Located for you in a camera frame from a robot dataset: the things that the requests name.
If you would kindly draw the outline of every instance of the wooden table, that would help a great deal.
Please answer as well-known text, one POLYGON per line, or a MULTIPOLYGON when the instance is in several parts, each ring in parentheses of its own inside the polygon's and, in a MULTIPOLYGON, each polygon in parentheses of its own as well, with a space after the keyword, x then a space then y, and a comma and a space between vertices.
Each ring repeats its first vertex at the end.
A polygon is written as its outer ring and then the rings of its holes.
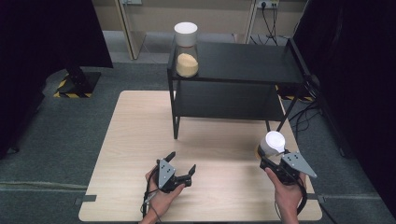
MULTIPOLYGON (((274 186, 254 155, 266 134, 264 121, 184 118, 177 140, 172 130, 168 91, 122 92, 86 192, 96 199, 82 204, 79 218, 139 221, 145 173, 175 151, 170 163, 176 175, 185 175, 194 164, 196 173, 162 221, 279 220, 274 186)), ((281 132, 286 148, 297 150, 288 122, 281 132)), ((314 192, 309 179, 307 191, 314 192)), ((320 218, 318 202, 308 200, 299 219, 320 218)))

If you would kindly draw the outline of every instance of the lower shelf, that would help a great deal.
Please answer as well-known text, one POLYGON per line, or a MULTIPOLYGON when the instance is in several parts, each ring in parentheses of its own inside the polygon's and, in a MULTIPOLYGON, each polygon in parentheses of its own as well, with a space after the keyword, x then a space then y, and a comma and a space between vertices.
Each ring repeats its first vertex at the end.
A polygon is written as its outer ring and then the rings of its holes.
POLYGON ((284 113, 273 85, 180 81, 174 116, 281 121, 284 113))

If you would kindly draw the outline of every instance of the wrist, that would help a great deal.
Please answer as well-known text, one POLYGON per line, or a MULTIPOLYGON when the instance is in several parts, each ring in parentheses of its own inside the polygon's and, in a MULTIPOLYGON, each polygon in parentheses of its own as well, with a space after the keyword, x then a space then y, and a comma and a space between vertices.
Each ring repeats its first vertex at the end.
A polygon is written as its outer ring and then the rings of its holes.
POLYGON ((297 210, 295 209, 280 209, 280 216, 284 224, 298 224, 297 210))
POLYGON ((155 224, 158 221, 157 214, 152 209, 149 209, 145 217, 139 222, 139 224, 155 224))

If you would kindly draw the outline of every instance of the hand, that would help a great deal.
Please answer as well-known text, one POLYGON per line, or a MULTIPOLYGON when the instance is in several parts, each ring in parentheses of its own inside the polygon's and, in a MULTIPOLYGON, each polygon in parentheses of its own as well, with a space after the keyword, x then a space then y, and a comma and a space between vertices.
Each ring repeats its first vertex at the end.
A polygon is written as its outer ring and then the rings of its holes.
MULTIPOLYGON (((298 223, 297 208, 300 200, 303 198, 300 187, 296 184, 290 186, 282 184, 276 174, 268 167, 265 168, 265 173, 267 173, 275 186, 275 201, 279 208, 282 221, 287 224, 298 223)), ((300 173, 300 178, 303 181, 303 183, 300 183, 305 186, 305 174, 300 173)))
MULTIPOLYGON (((153 170, 154 169, 146 173, 147 181, 149 181, 149 176, 153 170)), ((158 189, 154 181, 154 176, 150 179, 149 191, 154 191, 158 189)), ((164 193, 160 190, 155 191, 155 196, 151 198, 151 200, 149 201, 148 212, 140 223, 142 224, 156 223, 159 220, 159 218, 162 217, 168 211, 172 201, 181 193, 184 187, 185 187, 184 184, 179 185, 177 186, 177 188, 175 188, 174 191, 171 191, 169 193, 164 193)))

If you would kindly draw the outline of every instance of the white lid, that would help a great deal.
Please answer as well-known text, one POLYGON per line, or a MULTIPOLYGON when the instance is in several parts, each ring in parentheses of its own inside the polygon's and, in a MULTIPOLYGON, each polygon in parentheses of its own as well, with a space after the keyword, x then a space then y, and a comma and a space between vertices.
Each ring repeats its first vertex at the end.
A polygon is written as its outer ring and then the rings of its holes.
POLYGON ((183 21, 175 25, 176 43, 181 47, 195 45, 197 40, 198 26, 189 21, 183 21))
POLYGON ((279 153, 285 151, 285 137, 283 134, 271 131, 267 135, 265 135, 265 141, 267 142, 268 146, 275 149, 279 153))

